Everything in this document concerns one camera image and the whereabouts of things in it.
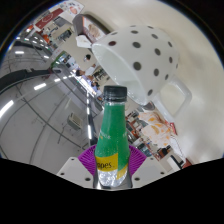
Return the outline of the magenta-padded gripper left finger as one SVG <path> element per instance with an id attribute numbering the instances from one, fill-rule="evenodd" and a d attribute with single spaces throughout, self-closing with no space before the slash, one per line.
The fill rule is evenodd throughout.
<path id="1" fill-rule="evenodd" d="M 70 157 L 57 175 L 81 187 L 96 187 L 98 184 L 95 151 L 92 145 L 78 157 Z"/>

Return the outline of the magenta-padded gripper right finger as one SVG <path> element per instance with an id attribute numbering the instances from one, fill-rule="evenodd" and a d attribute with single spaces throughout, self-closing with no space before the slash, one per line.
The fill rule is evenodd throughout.
<path id="1" fill-rule="evenodd" d="M 147 157 L 134 146 L 129 146 L 129 150 L 129 174 L 133 187 L 143 187 L 166 175 L 166 170 L 156 159 Z"/>

